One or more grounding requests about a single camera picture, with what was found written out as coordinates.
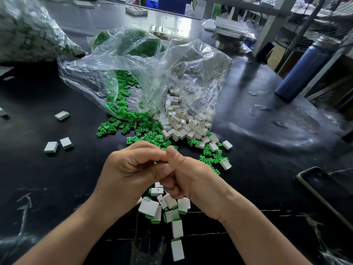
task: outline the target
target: hand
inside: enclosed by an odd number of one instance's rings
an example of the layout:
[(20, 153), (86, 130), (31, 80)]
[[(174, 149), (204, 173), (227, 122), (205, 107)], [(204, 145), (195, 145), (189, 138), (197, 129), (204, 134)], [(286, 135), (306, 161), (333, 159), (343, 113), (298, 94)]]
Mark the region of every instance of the hand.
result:
[(153, 183), (171, 174), (165, 151), (146, 141), (112, 152), (106, 160), (95, 190), (79, 208), (107, 229), (132, 209)]
[(219, 219), (225, 210), (227, 198), (235, 190), (207, 164), (182, 156), (172, 146), (167, 148), (166, 155), (175, 171), (159, 181), (164, 189), (174, 199), (183, 196), (190, 198), (207, 216)]

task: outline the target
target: thermos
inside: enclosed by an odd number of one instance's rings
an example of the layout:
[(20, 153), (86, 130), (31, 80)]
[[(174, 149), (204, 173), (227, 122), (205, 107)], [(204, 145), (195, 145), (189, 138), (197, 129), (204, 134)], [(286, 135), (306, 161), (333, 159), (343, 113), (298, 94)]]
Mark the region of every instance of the thermos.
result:
[(275, 93), (285, 102), (291, 102), (307, 86), (337, 51), (340, 42), (321, 36), (302, 55), (297, 64), (283, 79)]

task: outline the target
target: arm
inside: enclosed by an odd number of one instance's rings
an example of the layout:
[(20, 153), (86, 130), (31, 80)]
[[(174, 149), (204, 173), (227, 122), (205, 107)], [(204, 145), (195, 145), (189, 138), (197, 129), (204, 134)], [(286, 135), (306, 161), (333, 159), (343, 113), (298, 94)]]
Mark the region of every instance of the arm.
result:
[(15, 265), (82, 264), (93, 245), (133, 208), (146, 189), (174, 171), (165, 152), (146, 141), (109, 155), (89, 199)]
[(206, 215), (218, 219), (247, 265), (311, 265), (255, 205), (208, 165), (173, 147), (166, 154), (174, 176), (160, 183), (175, 198), (189, 197)]

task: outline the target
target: smartphone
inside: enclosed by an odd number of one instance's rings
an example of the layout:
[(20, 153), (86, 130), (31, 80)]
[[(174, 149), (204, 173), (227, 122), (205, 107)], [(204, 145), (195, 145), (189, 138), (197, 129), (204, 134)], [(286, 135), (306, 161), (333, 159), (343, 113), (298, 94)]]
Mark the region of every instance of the smartphone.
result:
[(353, 231), (353, 195), (320, 167), (312, 167), (297, 179)]

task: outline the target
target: silver bottle lid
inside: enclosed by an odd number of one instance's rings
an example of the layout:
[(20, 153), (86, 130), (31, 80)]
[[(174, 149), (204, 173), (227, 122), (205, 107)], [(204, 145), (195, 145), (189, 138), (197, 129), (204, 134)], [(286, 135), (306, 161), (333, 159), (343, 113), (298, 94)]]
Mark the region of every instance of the silver bottle lid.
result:
[(319, 39), (317, 39), (315, 45), (325, 49), (337, 50), (341, 45), (341, 42), (328, 36), (321, 36)]

